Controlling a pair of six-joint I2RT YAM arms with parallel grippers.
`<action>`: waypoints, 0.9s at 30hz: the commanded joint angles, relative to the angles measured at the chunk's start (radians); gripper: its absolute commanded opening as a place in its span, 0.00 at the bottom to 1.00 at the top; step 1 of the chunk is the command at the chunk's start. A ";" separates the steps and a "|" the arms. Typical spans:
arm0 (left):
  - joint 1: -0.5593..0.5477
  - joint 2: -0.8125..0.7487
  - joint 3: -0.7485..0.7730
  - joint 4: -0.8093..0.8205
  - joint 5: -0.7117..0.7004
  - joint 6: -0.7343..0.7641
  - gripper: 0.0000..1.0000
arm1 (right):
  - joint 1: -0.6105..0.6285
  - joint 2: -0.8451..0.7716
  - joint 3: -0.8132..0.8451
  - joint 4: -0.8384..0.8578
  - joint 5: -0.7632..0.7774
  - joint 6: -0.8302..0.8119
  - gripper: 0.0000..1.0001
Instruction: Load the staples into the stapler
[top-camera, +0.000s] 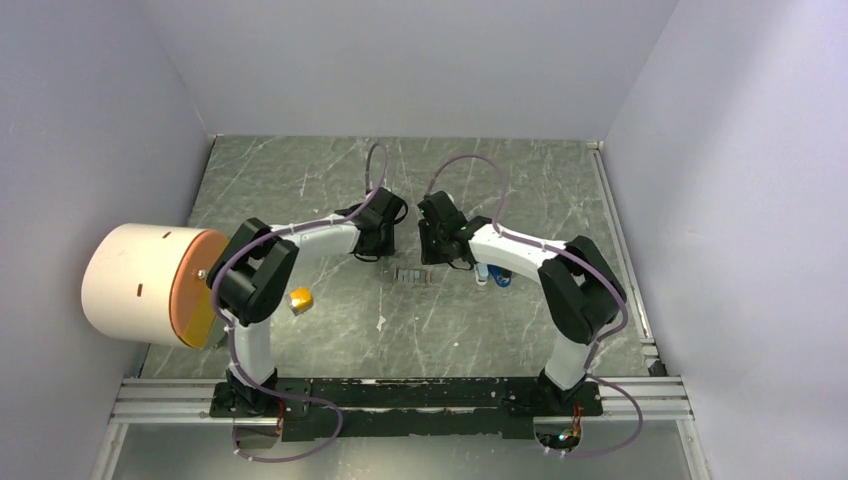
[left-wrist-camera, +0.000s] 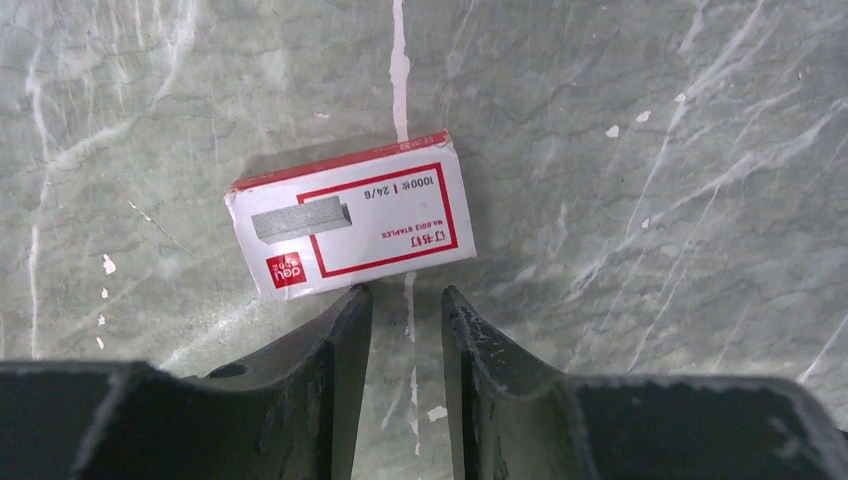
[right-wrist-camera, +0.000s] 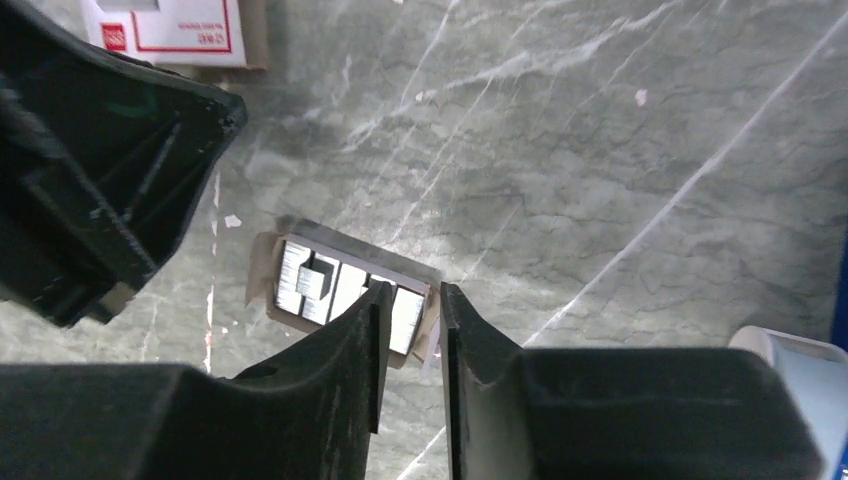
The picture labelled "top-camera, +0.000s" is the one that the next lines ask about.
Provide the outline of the grey staple strips tray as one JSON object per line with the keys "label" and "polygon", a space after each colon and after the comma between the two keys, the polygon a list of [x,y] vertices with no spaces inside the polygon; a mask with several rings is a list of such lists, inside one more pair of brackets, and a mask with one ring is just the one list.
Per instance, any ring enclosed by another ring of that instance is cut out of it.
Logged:
{"label": "grey staple strips tray", "polygon": [[426,269],[396,268],[393,273],[393,281],[412,285],[429,285],[431,283],[431,272]]}

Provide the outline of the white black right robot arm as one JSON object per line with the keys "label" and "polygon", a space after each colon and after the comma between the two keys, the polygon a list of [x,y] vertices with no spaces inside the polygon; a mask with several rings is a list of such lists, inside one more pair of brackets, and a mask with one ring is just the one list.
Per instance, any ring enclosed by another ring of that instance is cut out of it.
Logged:
{"label": "white black right robot arm", "polygon": [[500,267],[541,287],[557,336],[539,375],[539,398],[548,412],[565,413],[587,379],[602,330],[627,315],[626,293],[596,244],[582,235],[541,239],[488,217],[468,218],[444,191],[424,197],[418,210],[423,264]]}

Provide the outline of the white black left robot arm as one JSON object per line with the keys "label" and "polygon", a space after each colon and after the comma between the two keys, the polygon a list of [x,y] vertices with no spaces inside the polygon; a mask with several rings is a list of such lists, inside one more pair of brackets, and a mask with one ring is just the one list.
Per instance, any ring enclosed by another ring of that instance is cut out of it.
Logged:
{"label": "white black left robot arm", "polygon": [[409,212],[401,197],[379,187],[365,203],[289,226],[244,221],[206,279],[231,349],[227,382],[237,403],[261,416],[277,400],[270,353],[270,317],[296,266],[314,258],[351,255],[375,262],[395,249],[395,226]]}

